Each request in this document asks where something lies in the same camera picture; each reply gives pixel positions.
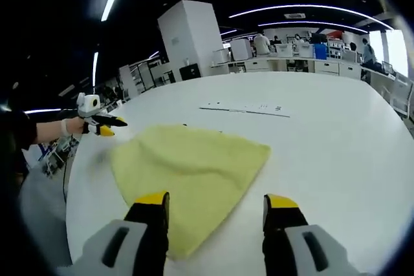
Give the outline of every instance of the human arm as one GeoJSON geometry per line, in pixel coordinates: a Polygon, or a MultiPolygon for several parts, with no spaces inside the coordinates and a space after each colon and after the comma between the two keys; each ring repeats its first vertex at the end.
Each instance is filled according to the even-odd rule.
{"type": "MultiPolygon", "coordinates": [[[[85,121],[79,117],[66,120],[66,128],[69,134],[81,134],[85,121]]],[[[33,144],[51,142],[64,136],[61,128],[61,121],[37,123],[37,136],[33,144]]]]}

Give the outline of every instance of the black ceiling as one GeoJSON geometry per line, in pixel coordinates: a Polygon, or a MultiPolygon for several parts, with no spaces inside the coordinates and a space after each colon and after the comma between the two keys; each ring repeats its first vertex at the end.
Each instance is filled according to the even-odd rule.
{"type": "MultiPolygon", "coordinates": [[[[17,0],[14,19],[19,21],[13,40],[24,80],[25,107],[56,105],[53,98],[86,77],[91,77],[93,54],[100,52],[97,80],[114,76],[118,67],[147,58],[160,50],[165,57],[157,19],[180,0],[116,0],[109,18],[100,17],[106,0],[17,0]],[[35,95],[39,88],[48,96],[35,95]]],[[[378,0],[194,0],[212,3],[221,30],[238,34],[257,30],[260,23],[285,21],[285,13],[305,13],[306,20],[352,26],[364,18],[326,9],[288,8],[267,10],[229,19],[228,16],[264,6],[319,4],[339,6],[370,16],[384,11],[378,0]]],[[[370,24],[375,29],[378,25],[370,24]]]]}

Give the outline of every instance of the white table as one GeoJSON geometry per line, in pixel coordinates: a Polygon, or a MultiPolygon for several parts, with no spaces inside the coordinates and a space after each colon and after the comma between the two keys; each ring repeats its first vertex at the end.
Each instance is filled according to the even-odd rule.
{"type": "Polygon", "coordinates": [[[394,253],[414,208],[414,140],[393,109],[361,81],[321,74],[211,76],[150,90],[114,111],[129,123],[116,136],[82,138],[69,182],[67,236],[83,243],[127,206],[107,152],[147,126],[185,123],[244,136],[272,155],[232,214],[165,275],[265,275],[263,195],[295,200],[310,224],[344,245],[360,271],[376,273],[394,253]],[[274,103],[290,118],[198,109],[209,101],[274,103]]]}

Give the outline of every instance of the white cabinet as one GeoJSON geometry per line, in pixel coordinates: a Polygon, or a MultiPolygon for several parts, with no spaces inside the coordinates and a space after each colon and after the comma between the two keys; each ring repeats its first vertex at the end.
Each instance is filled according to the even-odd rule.
{"type": "Polygon", "coordinates": [[[315,61],[315,73],[339,76],[339,64],[330,61],[315,61]]]}
{"type": "Polygon", "coordinates": [[[257,60],[257,61],[246,61],[246,72],[263,72],[270,71],[270,65],[268,61],[257,60]]]}
{"type": "Polygon", "coordinates": [[[361,79],[361,66],[359,64],[339,64],[339,75],[356,80],[361,79]]]}

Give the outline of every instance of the yellow towel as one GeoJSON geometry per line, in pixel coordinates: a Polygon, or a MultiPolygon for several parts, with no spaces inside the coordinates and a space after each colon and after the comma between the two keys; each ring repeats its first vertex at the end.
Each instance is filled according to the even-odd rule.
{"type": "Polygon", "coordinates": [[[122,196],[169,191],[169,253],[195,251],[241,199],[270,147],[217,131],[154,126],[114,148],[111,163],[122,196]]]}

